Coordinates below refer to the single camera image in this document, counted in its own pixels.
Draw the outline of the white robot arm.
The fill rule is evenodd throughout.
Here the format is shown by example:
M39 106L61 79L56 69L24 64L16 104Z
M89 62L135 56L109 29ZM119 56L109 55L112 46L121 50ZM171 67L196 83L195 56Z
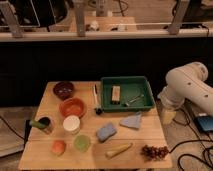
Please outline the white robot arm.
M201 62L173 68L166 74L166 86L158 94L164 124L171 123L186 99L213 116L213 87L205 83L207 78L208 69Z

